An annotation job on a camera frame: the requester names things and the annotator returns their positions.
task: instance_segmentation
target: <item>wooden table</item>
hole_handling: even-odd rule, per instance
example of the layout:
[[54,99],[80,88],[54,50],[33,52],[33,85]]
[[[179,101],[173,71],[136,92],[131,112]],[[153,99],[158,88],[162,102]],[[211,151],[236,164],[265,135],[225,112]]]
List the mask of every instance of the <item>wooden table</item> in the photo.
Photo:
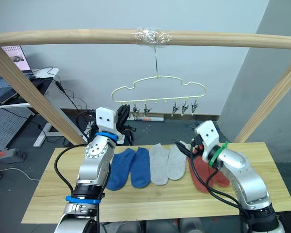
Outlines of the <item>wooden table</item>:
[[[140,147],[150,149],[152,146]],[[230,143],[228,147],[241,151],[249,158],[266,183],[275,210],[291,210],[291,197],[265,143]],[[120,153],[126,148],[116,147],[115,153]],[[55,158],[62,150],[64,148],[55,149],[22,223],[58,223],[63,214],[65,196],[70,195],[70,192],[53,168]],[[72,184],[76,181],[83,160],[84,148],[75,148],[64,154],[59,161],[59,170]],[[231,187],[217,188],[235,196]],[[105,194],[100,205],[101,222],[238,214],[237,209],[195,189],[188,163],[185,175],[178,181],[169,180],[163,186],[150,183],[146,188],[137,189],[131,186],[129,177],[124,188],[114,192],[106,189]]]

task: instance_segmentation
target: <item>red sock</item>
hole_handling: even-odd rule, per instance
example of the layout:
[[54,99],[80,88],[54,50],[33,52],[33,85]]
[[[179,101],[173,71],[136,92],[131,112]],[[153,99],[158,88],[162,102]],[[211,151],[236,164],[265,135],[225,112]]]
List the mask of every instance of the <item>red sock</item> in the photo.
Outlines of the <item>red sock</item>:
[[[189,161],[191,178],[192,178],[192,181],[193,181],[196,189],[203,192],[203,193],[208,193],[208,190],[205,188],[205,186],[203,186],[202,183],[199,182],[199,180],[195,176],[195,174],[192,170],[192,167],[191,167],[191,160],[189,158],[188,158],[188,161]],[[195,165],[196,171],[199,174],[200,178],[204,182],[206,182],[207,178],[210,175],[209,170],[208,170],[208,164],[203,161],[201,156],[197,156],[196,158],[194,158],[194,165]],[[209,186],[213,187],[213,180],[212,179],[209,181]]]
[[[212,174],[215,169],[208,167],[209,173]],[[221,186],[221,187],[229,187],[229,180],[225,177],[225,175],[219,171],[212,179],[215,184]]]

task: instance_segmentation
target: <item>concrete floor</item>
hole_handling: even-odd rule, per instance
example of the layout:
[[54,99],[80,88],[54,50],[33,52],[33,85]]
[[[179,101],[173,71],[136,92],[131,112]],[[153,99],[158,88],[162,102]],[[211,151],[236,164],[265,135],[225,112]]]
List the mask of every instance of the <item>concrete floor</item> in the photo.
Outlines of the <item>concrete floor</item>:
[[[36,115],[31,120],[42,126],[46,123],[40,115]],[[198,121],[184,120],[127,122],[127,124],[137,128],[137,132],[133,134],[134,145],[172,144],[175,140],[189,142],[194,137],[193,129],[198,123]],[[0,164],[0,169],[16,167],[26,171],[32,178],[40,179],[54,149],[64,146],[64,138],[62,137],[55,143],[45,141],[42,147],[34,148],[32,145],[39,134],[40,130],[36,125],[26,123],[9,145],[9,148],[17,148],[26,152],[26,160],[23,163],[12,165]],[[222,133],[220,133],[220,141],[226,141]],[[291,163],[277,164],[277,166],[291,194]],[[0,180],[0,233],[54,232],[55,224],[20,224],[38,182],[28,180],[23,174],[14,170],[4,171],[2,174],[3,178]],[[291,232],[291,212],[279,214],[284,220],[286,232]],[[208,233],[240,232],[237,216],[203,217],[201,220]],[[177,232],[173,224],[172,219],[147,221],[147,232]],[[107,232],[116,232],[118,226],[119,223],[106,225]]]

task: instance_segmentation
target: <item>blue zip tie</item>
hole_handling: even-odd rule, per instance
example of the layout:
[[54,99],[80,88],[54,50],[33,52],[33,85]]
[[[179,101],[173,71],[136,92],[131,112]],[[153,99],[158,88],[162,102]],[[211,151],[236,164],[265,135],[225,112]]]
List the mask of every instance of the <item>blue zip tie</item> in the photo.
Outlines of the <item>blue zip tie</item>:
[[72,198],[71,196],[66,196],[65,200],[72,203],[85,203],[85,204],[100,204],[101,202],[101,200],[78,199]]
[[99,133],[95,134],[95,136],[97,136],[97,135],[108,137],[108,138],[112,139],[114,142],[117,142],[117,140],[118,140],[118,136],[116,134],[99,132]]

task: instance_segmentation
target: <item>wooden rod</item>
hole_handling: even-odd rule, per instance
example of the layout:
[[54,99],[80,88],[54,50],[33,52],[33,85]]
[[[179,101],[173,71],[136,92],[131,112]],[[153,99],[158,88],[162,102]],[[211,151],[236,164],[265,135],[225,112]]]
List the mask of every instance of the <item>wooden rod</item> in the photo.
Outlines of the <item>wooden rod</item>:
[[253,113],[246,125],[235,138],[234,142],[245,142],[260,123],[268,116],[268,114],[275,108],[279,101],[291,88],[291,64],[277,82],[275,87],[264,99],[262,104]]
[[[0,33],[0,46],[37,44],[140,44],[139,30],[78,29]],[[291,49],[291,36],[165,31],[172,39],[167,45],[231,46]]]
[[26,78],[11,58],[0,47],[0,75],[19,93],[45,120],[52,124],[72,144],[86,143],[78,132],[56,111],[48,100]]

